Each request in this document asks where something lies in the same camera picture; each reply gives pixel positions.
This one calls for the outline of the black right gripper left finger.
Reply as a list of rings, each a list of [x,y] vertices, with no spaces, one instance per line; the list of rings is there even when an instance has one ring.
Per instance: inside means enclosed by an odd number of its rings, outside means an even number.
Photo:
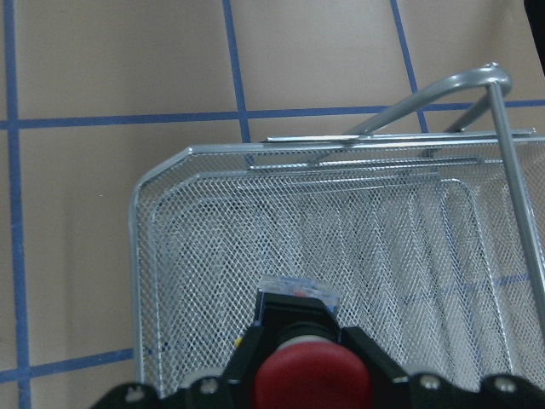
[[[206,375],[163,399],[162,408],[252,408],[253,384],[267,356],[266,329],[250,326],[220,375]]]

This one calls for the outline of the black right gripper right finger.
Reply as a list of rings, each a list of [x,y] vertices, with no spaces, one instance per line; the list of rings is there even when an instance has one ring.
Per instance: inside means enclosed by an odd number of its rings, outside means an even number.
[[[489,375],[469,391],[431,371],[410,375],[358,327],[342,328],[340,341],[367,367],[374,408],[544,407],[544,390],[522,377]]]

